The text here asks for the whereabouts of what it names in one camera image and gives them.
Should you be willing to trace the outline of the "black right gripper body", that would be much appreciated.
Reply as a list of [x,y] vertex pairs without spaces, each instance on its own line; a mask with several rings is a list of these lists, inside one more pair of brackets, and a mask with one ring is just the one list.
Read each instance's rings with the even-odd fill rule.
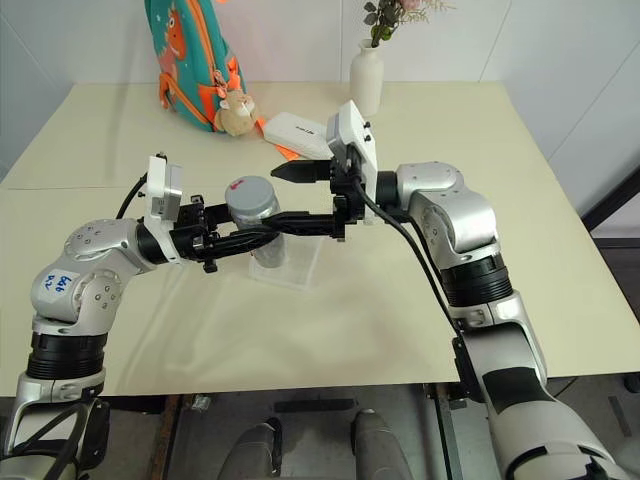
[[343,157],[334,157],[330,163],[330,191],[333,195],[334,234],[337,241],[346,239],[347,225],[355,225],[364,219],[366,203],[363,199],[366,186],[363,173],[363,157],[353,145],[346,147]]

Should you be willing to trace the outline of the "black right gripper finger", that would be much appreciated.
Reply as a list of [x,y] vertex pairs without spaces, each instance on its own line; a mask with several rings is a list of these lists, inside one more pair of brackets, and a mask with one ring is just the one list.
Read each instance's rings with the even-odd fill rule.
[[341,236],[341,226],[333,214],[287,211],[263,218],[261,223],[272,230],[294,236]]
[[297,184],[328,181],[331,177],[331,161],[291,160],[274,168],[270,175],[274,178]]

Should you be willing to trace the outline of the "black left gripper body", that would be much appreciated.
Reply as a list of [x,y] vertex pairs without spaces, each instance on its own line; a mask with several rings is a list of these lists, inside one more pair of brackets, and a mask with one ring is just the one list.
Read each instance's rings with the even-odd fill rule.
[[204,209],[203,197],[193,195],[188,204],[181,205],[173,228],[173,243],[179,255],[202,264],[205,273],[215,273],[215,240],[220,237],[218,224],[209,224]]

